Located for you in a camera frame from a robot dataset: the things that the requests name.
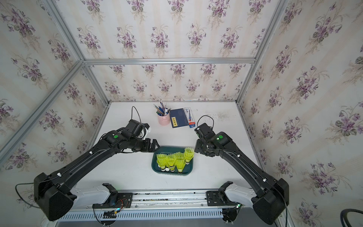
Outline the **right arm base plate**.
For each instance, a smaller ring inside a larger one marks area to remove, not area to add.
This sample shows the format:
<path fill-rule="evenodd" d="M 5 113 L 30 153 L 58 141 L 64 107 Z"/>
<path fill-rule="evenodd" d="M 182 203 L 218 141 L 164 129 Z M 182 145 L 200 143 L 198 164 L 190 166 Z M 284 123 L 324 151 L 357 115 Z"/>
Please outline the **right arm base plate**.
<path fill-rule="evenodd" d="M 206 200 L 208 206 L 244 206 L 241 203 L 230 201 L 224 192 L 206 191 Z"/>

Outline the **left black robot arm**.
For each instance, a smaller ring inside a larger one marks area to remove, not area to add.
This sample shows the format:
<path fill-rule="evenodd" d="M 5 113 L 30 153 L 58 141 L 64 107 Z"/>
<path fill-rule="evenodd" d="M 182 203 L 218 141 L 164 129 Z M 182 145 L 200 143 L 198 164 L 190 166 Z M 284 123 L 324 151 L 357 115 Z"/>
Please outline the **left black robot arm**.
<path fill-rule="evenodd" d="M 147 138 L 148 124 L 129 120 L 126 127 L 109 131 L 87 152 L 64 166 L 46 175 L 39 174 L 34 179 L 34 200 L 50 221 L 62 218 L 71 209 L 91 204 L 115 207 L 118 191 L 110 184 L 103 183 L 84 191 L 75 185 L 89 172 L 105 160 L 126 149 L 132 152 L 154 153 L 159 147 L 157 140 Z"/>

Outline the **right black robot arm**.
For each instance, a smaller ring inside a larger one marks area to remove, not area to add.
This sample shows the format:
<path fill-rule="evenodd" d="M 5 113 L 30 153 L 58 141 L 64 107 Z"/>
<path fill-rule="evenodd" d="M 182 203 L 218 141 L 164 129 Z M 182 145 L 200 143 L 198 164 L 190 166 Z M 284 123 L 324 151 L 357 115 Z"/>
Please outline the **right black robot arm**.
<path fill-rule="evenodd" d="M 198 136 L 195 152 L 207 157 L 221 157 L 250 185 L 247 189 L 233 182 L 224 184 L 221 191 L 229 201 L 253 208 L 257 216 L 269 225 L 287 211 L 289 184 L 284 179 L 277 180 L 263 171 L 225 132 L 214 133 L 206 123 L 197 126 L 195 132 Z"/>

